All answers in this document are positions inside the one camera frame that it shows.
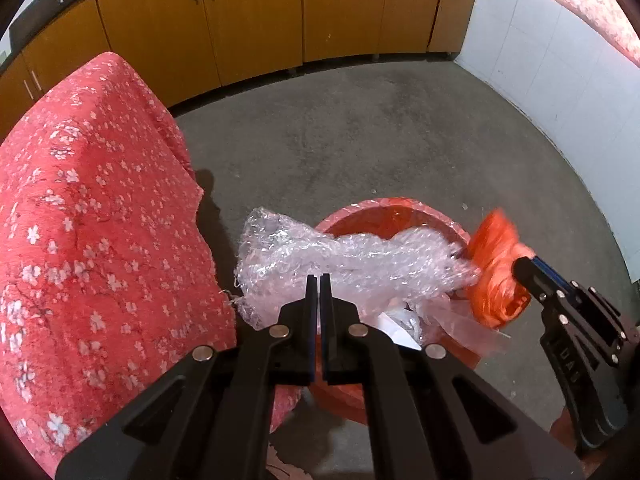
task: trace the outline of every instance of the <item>wooden cabinet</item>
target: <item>wooden cabinet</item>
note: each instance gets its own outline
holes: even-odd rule
[[[204,2],[222,84],[302,64],[302,0]]]
[[[429,52],[460,52],[475,0],[440,0]]]
[[[438,0],[385,0],[380,54],[426,52]]]
[[[203,0],[98,0],[111,49],[171,106],[220,86]]]
[[[18,54],[0,75],[0,142],[41,96]]]
[[[22,54],[38,90],[47,92],[108,50],[95,0],[82,0],[41,30]]]
[[[373,54],[385,0],[304,0],[305,61]]]

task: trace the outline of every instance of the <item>metal handle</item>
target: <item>metal handle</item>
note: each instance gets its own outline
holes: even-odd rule
[[[38,90],[42,92],[42,86],[40,86],[40,82],[38,81],[38,78],[36,77],[36,73],[33,70],[31,70],[31,77],[33,77],[33,81],[36,83]]]
[[[29,85],[27,85],[27,82],[23,79],[22,82],[24,83],[24,87],[27,89],[27,92],[29,93],[29,97],[31,98],[32,101],[35,101],[36,99],[33,98],[33,94],[31,93],[31,89],[29,88]]]

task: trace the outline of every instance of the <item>metal screw head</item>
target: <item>metal screw head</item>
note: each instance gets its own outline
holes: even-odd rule
[[[354,337],[364,337],[369,333],[369,327],[362,323],[354,323],[349,326],[349,334]]]
[[[287,325],[273,325],[269,328],[269,335],[281,339],[289,335],[289,327]]]
[[[444,349],[444,346],[437,344],[427,345],[427,348],[424,349],[424,353],[431,359],[442,359],[447,355],[447,351]]]
[[[213,348],[210,346],[202,345],[193,349],[191,353],[191,357],[193,357],[196,361],[208,361],[213,357]]]

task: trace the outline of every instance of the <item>gray floor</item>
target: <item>gray floor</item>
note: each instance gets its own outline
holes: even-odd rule
[[[560,273],[639,317],[620,250],[571,167],[523,115],[452,62],[303,75],[212,102],[178,124],[194,168],[214,175],[213,202],[232,245],[260,205],[316,224],[362,199],[410,196],[470,232],[500,206]],[[214,246],[214,259],[231,250]],[[563,402],[538,345],[540,306],[506,331],[511,351],[478,372],[548,428]],[[370,478],[366,428],[311,404],[305,397],[273,435],[281,459],[314,478]]]

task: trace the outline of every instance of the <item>orange plastic bag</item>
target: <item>orange plastic bag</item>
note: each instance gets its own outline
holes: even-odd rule
[[[482,221],[467,254],[482,270],[479,281],[467,289],[475,318],[489,328],[500,328],[517,318],[531,296],[516,282],[511,268],[521,256],[532,258],[535,253],[520,243],[515,225],[501,209],[491,211]]]

